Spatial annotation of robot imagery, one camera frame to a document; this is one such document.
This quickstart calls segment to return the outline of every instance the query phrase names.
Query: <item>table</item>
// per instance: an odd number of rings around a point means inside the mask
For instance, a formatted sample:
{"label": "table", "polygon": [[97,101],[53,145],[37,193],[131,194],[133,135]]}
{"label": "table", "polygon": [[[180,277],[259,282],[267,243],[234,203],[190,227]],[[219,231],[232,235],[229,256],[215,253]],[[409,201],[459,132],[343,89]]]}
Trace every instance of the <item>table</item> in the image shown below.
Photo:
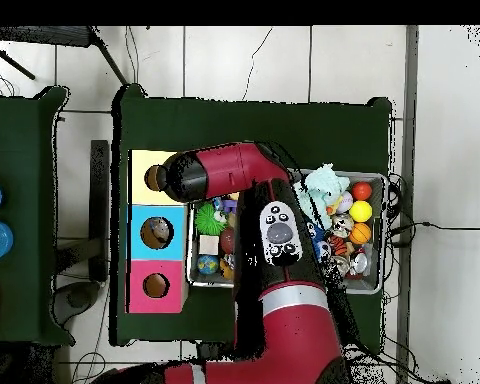
{"label": "table", "polygon": [[0,221],[14,245],[0,259],[0,341],[69,344],[52,319],[55,269],[54,118],[67,89],[48,87],[34,99],[0,96]]}
{"label": "table", "polygon": [[[129,150],[184,151],[242,140],[277,142],[303,169],[327,162],[336,170],[388,173],[391,103],[385,98],[367,105],[156,99],[147,98],[140,85],[131,84],[117,93],[112,114],[112,344],[124,345],[130,339],[227,342],[233,338],[228,289],[191,287],[180,314],[124,312]],[[382,291],[349,295],[349,300],[360,341],[378,353]]]}

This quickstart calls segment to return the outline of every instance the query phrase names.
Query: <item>round hole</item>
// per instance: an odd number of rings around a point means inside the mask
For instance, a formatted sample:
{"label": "round hole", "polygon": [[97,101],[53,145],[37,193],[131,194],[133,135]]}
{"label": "round hole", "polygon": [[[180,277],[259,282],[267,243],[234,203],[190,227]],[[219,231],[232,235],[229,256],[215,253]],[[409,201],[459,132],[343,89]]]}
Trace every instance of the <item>round hole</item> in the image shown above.
{"label": "round hole", "polygon": [[172,224],[159,216],[146,219],[140,228],[140,238],[151,249],[165,249],[173,236]]}
{"label": "round hole", "polygon": [[164,297],[169,291],[169,280],[163,274],[151,274],[144,279],[142,287],[144,293],[149,297]]}
{"label": "round hole", "polygon": [[157,173],[162,172],[167,174],[167,168],[164,165],[153,165],[144,174],[144,182],[146,186],[153,191],[164,191],[167,188],[167,184],[164,187],[158,186]]}

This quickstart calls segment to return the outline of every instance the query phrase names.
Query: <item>wooden block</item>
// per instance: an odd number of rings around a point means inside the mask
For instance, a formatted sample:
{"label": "wooden block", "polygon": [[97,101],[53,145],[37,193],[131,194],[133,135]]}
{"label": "wooden block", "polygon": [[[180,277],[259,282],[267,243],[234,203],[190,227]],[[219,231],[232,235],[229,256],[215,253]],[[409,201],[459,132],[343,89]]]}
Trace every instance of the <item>wooden block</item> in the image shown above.
{"label": "wooden block", "polygon": [[218,255],[219,254],[219,236],[199,236],[199,254],[200,255]]}
{"label": "wooden block", "polygon": [[[146,278],[162,275],[169,283],[163,297],[150,297],[153,290]],[[131,263],[130,304],[127,309],[131,314],[177,314],[180,313],[188,295],[188,283],[185,279],[184,261],[137,261]]]}
{"label": "wooden block", "polygon": [[[132,260],[184,261],[187,252],[187,211],[186,206],[132,206],[130,226]],[[144,223],[150,218],[165,218],[172,225],[174,235],[162,249],[148,247],[141,237]]]}
{"label": "wooden block", "polygon": [[131,175],[132,175],[132,203],[134,205],[181,205],[175,202],[164,192],[153,191],[148,188],[144,181],[146,171],[153,165],[162,165],[176,152],[163,152],[154,150],[131,151]]}

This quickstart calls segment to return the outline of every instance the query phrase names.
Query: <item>yellow ball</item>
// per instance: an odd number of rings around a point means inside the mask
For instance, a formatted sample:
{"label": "yellow ball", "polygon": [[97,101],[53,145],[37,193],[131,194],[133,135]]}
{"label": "yellow ball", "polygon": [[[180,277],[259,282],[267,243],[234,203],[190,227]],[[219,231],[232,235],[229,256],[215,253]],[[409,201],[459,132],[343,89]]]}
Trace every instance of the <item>yellow ball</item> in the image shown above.
{"label": "yellow ball", "polygon": [[366,222],[372,216],[372,207],[368,202],[364,200],[357,200],[354,202],[350,210],[348,211],[350,216],[356,222]]}

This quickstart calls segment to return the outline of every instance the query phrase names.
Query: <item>pink box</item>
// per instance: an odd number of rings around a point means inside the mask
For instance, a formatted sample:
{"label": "pink box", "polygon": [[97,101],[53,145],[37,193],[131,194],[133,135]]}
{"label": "pink box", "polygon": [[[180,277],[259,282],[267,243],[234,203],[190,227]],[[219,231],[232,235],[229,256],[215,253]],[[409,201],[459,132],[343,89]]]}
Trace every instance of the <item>pink box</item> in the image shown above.
{"label": "pink box", "polygon": [[[132,260],[130,273],[130,307],[133,314],[180,313],[188,294],[183,261]],[[164,297],[152,298],[144,292],[144,279],[150,274],[162,274],[169,281]]]}

